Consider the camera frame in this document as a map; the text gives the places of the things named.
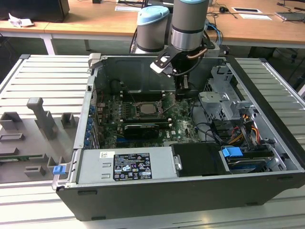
white label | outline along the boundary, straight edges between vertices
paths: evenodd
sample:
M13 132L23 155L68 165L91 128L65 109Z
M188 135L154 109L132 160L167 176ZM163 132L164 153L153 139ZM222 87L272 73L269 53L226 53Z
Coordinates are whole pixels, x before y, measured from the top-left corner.
M142 172L142 175L145 176L145 175L150 175L151 172Z
M259 19L259 20L272 20L266 15L257 15L257 14L239 14L243 19Z
M101 151L100 158L113 158L115 151Z

black plastic cover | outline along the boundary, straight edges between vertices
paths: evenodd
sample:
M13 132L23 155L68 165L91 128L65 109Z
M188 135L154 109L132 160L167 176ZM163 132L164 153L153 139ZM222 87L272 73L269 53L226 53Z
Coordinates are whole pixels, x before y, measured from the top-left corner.
M179 177L224 175L226 170L221 160L220 146L216 143L173 144L174 156L179 155L182 170Z

blue latch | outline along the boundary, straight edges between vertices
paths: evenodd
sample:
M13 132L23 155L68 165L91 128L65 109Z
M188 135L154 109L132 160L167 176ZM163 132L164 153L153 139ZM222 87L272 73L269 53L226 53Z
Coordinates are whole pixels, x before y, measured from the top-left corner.
M225 147L222 150L224 157L227 156L243 156L242 151L240 150L239 147Z
M54 166L53 175L63 175L66 174L67 166Z

wooden desk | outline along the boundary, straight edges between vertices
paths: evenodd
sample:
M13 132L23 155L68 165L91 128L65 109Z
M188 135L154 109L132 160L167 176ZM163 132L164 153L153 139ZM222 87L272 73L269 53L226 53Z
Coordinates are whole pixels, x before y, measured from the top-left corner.
M138 13L115 11L116 5L115 2L92 4L91 0L69 0L70 12L64 23L49 23L45 32L133 36Z
M236 13L232 7L259 9L263 14L275 12L288 12L288 9L278 6L280 0L218 0L217 3L225 4L231 13ZM305 8L304 3L286 1L286 6ZM219 13L219 5L213 5L208 12ZM305 24L301 22L283 22L277 16L269 16L272 21L243 19L239 14L220 14L216 18L218 29L224 34L223 44L249 45L266 47L302 47L305 48ZM212 16L207 17L214 23ZM214 31L208 32L211 39L216 39Z
M288 11L277 6L280 0L218 0L225 4L230 12L231 7L257 8L263 14L274 14L277 11ZM13 28L7 21L0 21L0 32L3 36L42 38L48 54L56 54L52 39L116 40L130 41L136 28L137 12L114 11L117 4L104 2L92 4L91 0L69 0L70 13L63 23L35 22L35 27ZM286 5L294 11L294 7L304 8L300 2L286 1ZM208 12L218 12L215 4ZM272 21L243 19L235 14L218 15L216 24L224 34L223 44L264 47L305 48L304 23L283 22L276 15L269 16ZM215 31L208 31L212 40L216 39Z

blue tab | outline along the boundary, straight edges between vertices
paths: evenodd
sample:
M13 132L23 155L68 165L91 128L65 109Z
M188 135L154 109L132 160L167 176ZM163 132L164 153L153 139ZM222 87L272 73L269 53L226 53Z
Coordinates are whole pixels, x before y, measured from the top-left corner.
M149 6L141 9L138 13L137 25L148 25L159 21L170 13L164 6Z
M54 175L64 175L66 174L66 167L67 166L55 166L53 169Z
M224 157L227 156L243 156L242 151L240 150L239 147L225 147L222 150Z

